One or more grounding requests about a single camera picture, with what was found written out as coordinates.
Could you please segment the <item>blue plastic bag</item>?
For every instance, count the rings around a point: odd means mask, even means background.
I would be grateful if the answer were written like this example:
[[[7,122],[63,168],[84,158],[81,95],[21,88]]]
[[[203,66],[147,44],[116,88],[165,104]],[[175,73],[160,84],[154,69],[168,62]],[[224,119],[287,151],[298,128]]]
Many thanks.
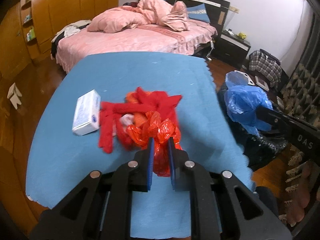
[[[236,71],[226,74],[225,84],[224,101],[231,120],[240,123],[252,135],[258,135],[259,131],[269,132],[272,126],[259,120],[255,114],[258,106],[273,109],[265,91],[249,85],[248,78]]]

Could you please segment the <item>red plastic bag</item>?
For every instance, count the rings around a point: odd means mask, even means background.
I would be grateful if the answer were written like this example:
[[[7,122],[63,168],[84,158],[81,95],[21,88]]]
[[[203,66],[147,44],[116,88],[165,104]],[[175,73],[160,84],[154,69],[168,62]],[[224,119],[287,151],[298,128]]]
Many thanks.
[[[173,139],[176,149],[182,148],[176,113],[173,112],[167,118],[163,118],[159,112],[149,111],[146,113],[144,123],[140,126],[130,124],[126,128],[126,132],[134,144],[143,150],[147,148],[150,138],[154,140],[153,172],[159,177],[169,177],[168,140]]]

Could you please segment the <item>orange mesh net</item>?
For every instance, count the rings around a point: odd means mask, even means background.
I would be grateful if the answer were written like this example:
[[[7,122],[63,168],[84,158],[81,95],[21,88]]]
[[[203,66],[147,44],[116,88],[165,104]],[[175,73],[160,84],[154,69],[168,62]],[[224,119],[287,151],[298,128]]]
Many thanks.
[[[149,107],[147,109],[147,112],[148,112],[152,107],[152,103],[149,99],[150,94],[151,94],[150,92],[145,91],[142,88],[138,87],[134,92],[127,93],[125,102],[135,103],[138,105],[147,105]],[[147,121],[145,112],[134,112],[133,116],[134,116],[134,124],[138,127],[142,126],[142,124],[144,124]]]

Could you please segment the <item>red cloth strip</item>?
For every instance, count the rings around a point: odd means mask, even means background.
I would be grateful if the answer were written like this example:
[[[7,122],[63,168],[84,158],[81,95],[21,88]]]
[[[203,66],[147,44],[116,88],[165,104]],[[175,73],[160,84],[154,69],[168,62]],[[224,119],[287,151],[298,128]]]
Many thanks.
[[[176,107],[181,101],[181,95],[169,96],[165,91],[150,92],[149,99],[152,103],[150,111],[157,111],[161,117],[167,118],[171,113],[176,113]],[[136,145],[126,132],[127,126],[134,124],[134,112],[147,113],[147,105],[135,103],[111,103],[103,101],[100,104],[100,137],[98,146],[106,153],[113,151],[113,137],[127,150]]]

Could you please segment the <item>white medicine box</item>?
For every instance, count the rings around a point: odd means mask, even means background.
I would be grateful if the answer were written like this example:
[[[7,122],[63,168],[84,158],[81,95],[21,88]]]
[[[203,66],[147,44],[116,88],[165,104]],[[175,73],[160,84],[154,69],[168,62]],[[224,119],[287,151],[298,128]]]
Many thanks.
[[[100,103],[101,97],[94,89],[78,98],[72,125],[74,134],[83,136],[99,129]]]

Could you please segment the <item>black trash bin bag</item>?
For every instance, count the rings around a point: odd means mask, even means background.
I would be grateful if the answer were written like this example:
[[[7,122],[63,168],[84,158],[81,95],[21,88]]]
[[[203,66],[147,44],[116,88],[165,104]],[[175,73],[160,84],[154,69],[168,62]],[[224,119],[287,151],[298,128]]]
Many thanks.
[[[233,122],[227,115],[227,107],[224,101],[226,91],[227,86],[224,83],[217,92],[220,108],[236,142],[244,147],[244,155],[249,159],[249,168],[256,171],[280,155],[287,147],[287,140],[277,129],[269,132],[260,131],[259,135],[252,135],[241,124]]]

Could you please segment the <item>patterned curtain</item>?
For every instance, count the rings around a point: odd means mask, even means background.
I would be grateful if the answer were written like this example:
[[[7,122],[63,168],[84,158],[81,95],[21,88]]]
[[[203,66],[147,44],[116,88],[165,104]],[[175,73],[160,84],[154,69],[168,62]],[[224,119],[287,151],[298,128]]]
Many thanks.
[[[315,15],[302,57],[281,90],[285,113],[319,129],[319,16]],[[292,198],[299,187],[306,153],[292,144],[283,152],[287,161],[285,210],[292,206]]]

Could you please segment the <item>plaid bag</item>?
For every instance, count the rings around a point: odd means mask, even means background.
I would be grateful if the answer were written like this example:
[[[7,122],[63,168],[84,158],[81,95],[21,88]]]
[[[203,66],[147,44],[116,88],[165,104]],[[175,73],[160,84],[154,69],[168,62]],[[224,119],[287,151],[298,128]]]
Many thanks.
[[[255,50],[249,55],[249,70],[262,74],[274,88],[279,85],[283,72],[280,61],[263,49]]]

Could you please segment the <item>black nightstand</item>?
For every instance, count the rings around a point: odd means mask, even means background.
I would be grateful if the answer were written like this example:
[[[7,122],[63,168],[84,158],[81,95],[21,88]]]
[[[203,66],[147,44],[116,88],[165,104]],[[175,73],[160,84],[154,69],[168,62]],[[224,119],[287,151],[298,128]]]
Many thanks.
[[[221,61],[240,69],[251,49],[251,44],[236,35],[223,31],[216,39],[213,55]]]

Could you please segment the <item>blue table cloth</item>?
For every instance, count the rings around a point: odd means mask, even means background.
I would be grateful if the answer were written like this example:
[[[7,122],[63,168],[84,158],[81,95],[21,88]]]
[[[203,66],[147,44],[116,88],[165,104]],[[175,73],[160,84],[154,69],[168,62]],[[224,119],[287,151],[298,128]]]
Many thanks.
[[[137,88],[180,95],[180,144],[189,158],[211,172],[229,170],[255,190],[244,147],[225,119],[205,61],[171,53],[120,52],[80,60],[54,92],[31,144],[26,195],[52,211],[91,171],[109,173],[131,161],[135,153],[118,140],[107,154],[98,146],[98,132],[77,136],[72,122],[76,101],[87,92],[95,90],[102,101],[122,103]]]

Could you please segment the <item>yellow toy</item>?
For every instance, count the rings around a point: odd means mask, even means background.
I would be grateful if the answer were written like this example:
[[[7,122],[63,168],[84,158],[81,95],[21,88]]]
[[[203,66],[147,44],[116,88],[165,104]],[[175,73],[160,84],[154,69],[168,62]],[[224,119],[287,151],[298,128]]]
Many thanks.
[[[242,33],[242,32],[238,33],[237,36],[238,36],[238,38],[240,38],[240,39],[242,39],[242,40],[245,40],[246,37],[247,37],[247,35],[246,35],[245,33]]]

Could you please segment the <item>black headboard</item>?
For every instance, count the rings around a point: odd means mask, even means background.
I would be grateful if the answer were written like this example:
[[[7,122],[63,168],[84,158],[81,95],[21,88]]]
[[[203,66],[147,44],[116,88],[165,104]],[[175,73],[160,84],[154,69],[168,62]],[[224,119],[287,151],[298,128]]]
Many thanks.
[[[210,25],[217,30],[218,36],[221,36],[230,2],[225,0],[167,0],[171,5],[177,1],[184,2],[188,8],[204,4]]]

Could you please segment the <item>white small stool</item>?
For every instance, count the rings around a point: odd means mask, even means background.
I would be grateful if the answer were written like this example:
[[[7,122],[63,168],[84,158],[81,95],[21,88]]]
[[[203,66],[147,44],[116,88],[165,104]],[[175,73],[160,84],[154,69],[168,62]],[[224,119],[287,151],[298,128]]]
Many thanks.
[[[10,100],[12,103],[13,107],[17,110],[18,105],[21,105],[21,100],[20,98],[22,97],[22,93],[19,91],[19,89],[16,86],[16,83],[13,83],[8,90],[7,93],[7,99]]]

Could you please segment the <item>clothes pile on bed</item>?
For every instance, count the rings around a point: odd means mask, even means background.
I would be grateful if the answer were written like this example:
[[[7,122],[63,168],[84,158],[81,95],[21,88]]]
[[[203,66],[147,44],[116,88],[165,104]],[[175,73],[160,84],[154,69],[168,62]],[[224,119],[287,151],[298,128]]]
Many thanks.
[[[54,38],[51,40],[52,43],[58,38],[59,35],[63,34],[63,37],[70,37],[74,34],[77,34],[82,27],[86,27],[91,23],[91,20],[79,20],[77,22],[71,23],[63,27],[60,31],[56,33]]]

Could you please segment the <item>wooden wardrobe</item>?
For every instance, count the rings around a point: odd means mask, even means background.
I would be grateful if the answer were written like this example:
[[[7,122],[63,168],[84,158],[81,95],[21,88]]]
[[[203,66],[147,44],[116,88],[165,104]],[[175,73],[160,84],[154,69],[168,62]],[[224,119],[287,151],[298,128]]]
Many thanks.
[[[64,26],[89,20],[119,0],[19,0],[1,21],[1,77],[12,80],[48,53]]]

